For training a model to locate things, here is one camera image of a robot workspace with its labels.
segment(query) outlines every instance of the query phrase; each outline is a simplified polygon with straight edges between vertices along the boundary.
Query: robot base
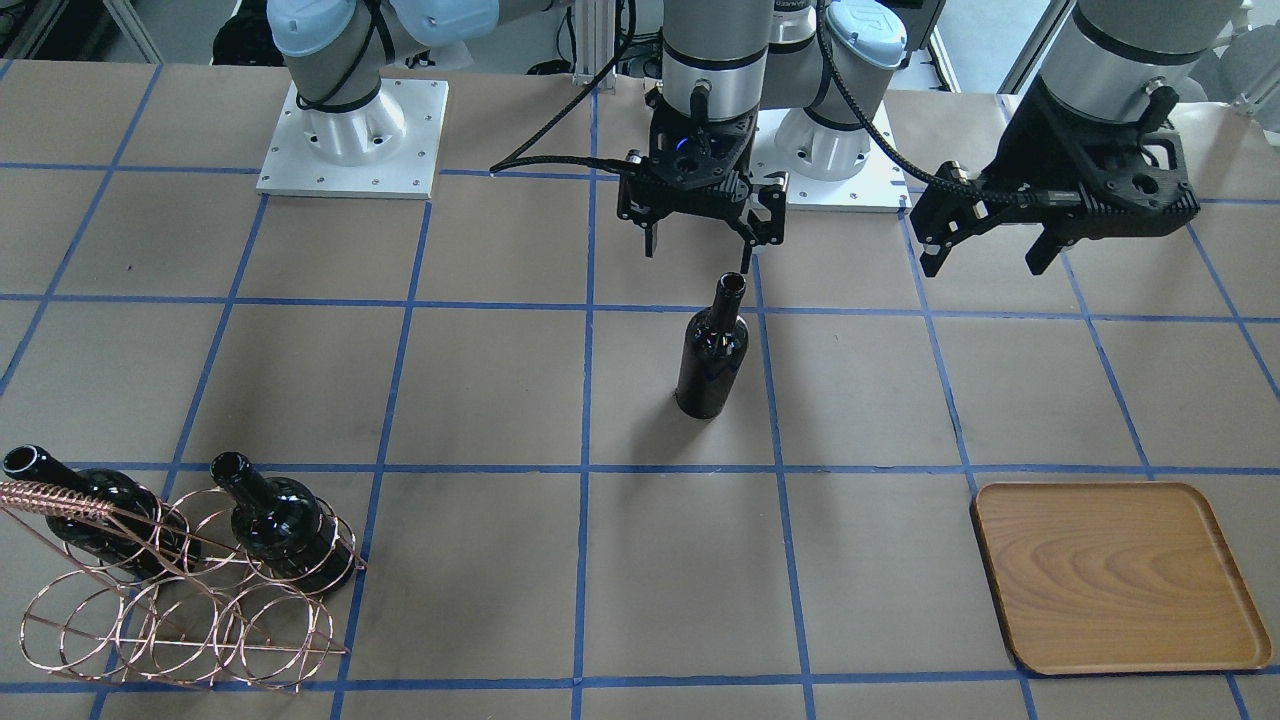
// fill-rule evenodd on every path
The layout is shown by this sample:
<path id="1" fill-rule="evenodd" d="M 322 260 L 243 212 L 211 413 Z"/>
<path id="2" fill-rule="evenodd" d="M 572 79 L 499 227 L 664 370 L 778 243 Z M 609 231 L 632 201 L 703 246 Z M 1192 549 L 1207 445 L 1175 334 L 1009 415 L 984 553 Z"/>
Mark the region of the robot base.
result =
<path id="1" fill-rule="evenodd" d="M 257 191 L 303 197 L 430 200 L 449 85 L 435 79 L 388 79 L 381 94 L 389 95 L 403 111 L 402 136 L 392 137 L 385 147 L 366 158 L 349 160 L 352 164 L 337 164 L 312 147 L 312 120 L 298 109 L 297 88 L 291 85 L 262 161 Z"/>
<path id="2" fill-rule="evenodd" d="M 906 177 L 901 168 L 893 164 L 884 152 L 872 145 L 867 163 L 856 176 L 838 182 L 818 181 L 795 170 L 782 158 L 774 143 L 778 126 L 788 110 L 762 110 L 759 133 L 751 149 L 751 179 L 778 170 L 788 170 L 787 208 L 792 210 L 837 210 L 846 213 L 897 213 L 911 208 L 911 196 L 906 191 Z M 876 110 L 876 127 L 884 140 L 893 145 L 884 106 Z"/>

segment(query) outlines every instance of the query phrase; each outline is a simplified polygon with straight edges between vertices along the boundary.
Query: wine bottle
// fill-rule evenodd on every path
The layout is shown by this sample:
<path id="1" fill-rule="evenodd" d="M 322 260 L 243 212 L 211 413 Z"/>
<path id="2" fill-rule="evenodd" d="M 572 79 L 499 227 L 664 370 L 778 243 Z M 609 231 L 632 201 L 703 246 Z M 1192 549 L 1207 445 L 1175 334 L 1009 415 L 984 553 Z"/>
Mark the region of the wine bottle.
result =
<path id="1" fill-rule="evenodd" d="M 691 418 L 707 420 L 719 415 L 733 388 L 750 343 L 746 323 L 737 316 L 745 293 L 746 279 L 724 273 L 716 286 L 712 306 L 689 320 L 676 402 Z"/>
<path id="2" fill-rule="evenodd" d="M 232 532 L 241 548 L 271 577 L 306 594 L 333 591 L 351 578 L 351 548 L 306 486 L 264 478 L 239 452 L 215 457 L 209 474 L 236 500 Z"/>
<path id="3" fill-rule="evenodd" d="M 15 480 L 46 483 L 95 500 L 105 500 L 120 510 L 155 521 L 160 521 L 163 514 L 164 523 L 179 532 L 164 528 L 156 532 L 152 524 L 133 518 L 120 516 L 119 521 L 138 538 L 157 543 L 165 559 L 179 568 L 184 568 L 188 559 L 200 556 L 200 541 L 195 538 L 188 541 L 180 534 L 187 529 L 180 516 L 163 506 L 151 491 L 124 473 L 105 468 L 90 468 L 77 473 L 49 455 L 45 448 L 24 445 L 5 455 L 4 474 Z M 166 571 L 151 551 L 118 534 L 119 530 L 111 532 L 114 527 L 69 518 L 46 518 L 45 521 L 49 529 L 68 544 L 88 552 L 108 565 L 118 565 L 138 578 L 151 580 Z M 189 542 L 186 553 L 183 553 L 184 542 Z"/>

